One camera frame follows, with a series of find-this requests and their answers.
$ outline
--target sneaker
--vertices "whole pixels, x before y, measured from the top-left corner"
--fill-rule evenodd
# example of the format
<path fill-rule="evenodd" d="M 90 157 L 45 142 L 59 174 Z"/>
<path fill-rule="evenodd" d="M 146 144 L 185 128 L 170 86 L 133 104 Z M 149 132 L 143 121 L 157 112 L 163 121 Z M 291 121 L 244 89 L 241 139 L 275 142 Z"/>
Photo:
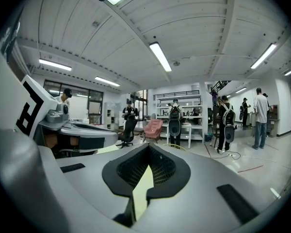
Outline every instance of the sneaker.
<path fill-rule="evenodd" d="M 225 150 L 220 150 L 219 148 L 217 148 L 217 152 L 218 152 L 218 153 L 224 153 Z"/>

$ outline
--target ceiling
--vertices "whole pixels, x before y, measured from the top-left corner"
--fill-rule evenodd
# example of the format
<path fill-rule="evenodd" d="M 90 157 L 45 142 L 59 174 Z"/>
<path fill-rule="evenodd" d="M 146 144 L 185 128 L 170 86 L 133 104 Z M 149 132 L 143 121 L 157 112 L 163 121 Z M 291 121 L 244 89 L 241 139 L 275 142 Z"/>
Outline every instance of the ceiling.
<path fill-rule="evenodd" d="M 116 6 L 27 0 L 20 25 L 17 42 L 34 73 L 93 87 L 105 85 L 95 81 L 99 76 L 120 84 L 114 92 L 245 81 L 269 68 L 291 68 L 291 25 L 274 0 L 122 0 Z M 155 41 L 172 72 L 166 73 L 149 50 Z M 277 48 L 267 64 L 251 70 L 271 43 Z M 72 71 L 41 65 L 39 58 Z"/>

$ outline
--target cap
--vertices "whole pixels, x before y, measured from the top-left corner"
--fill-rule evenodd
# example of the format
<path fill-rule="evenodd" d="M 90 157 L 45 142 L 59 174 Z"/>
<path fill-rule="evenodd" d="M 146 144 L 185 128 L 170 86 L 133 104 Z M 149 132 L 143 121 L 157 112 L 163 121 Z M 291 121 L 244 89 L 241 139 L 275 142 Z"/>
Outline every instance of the cap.
<path fill-rule="evenodd" d="M 64 90 L 64 94 L 66 94 L 66 96 L 67 96 L 68 98 L 72 97 L 72 91 L 71 91 L 71 89 L 66 88 L 66 89 Z"/>

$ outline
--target white shirt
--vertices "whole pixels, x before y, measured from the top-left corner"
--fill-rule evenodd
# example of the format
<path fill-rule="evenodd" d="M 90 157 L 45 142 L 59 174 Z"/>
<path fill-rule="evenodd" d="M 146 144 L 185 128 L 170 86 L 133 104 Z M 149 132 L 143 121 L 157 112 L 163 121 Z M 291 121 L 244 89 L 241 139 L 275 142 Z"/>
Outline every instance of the white shirt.
<path fill-rule="evenodd" d="M 68 106 L 68 111 L 70 111 L 70 102 L 68 99 L 65 100 L 65 102 L 62 101 L 62 96 L 54 97 L 58 102 L 64 103 Z"/>
<path fill-rule="evenodd" d="M 262 94 L 258 95 L 256 99 L 254 100 L 254 106 L 255 110 L 257 111 L 257 122 L 260 123 L 266 123 L 267 122 L 267 99 Z"/>

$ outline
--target pink chair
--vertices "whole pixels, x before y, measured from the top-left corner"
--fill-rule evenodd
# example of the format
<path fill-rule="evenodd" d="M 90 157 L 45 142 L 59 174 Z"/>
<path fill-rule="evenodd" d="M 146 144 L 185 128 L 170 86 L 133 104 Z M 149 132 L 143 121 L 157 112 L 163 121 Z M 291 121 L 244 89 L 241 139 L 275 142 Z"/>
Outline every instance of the pink chair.
<path fill-rule="evenodd" d="M 145 138 L 153 138 L 157 143 L 157 139 L 160 137 L 162 131 L 163 121 L 159 119 L 151 119 L 149 123 L 144 127 Z"/>

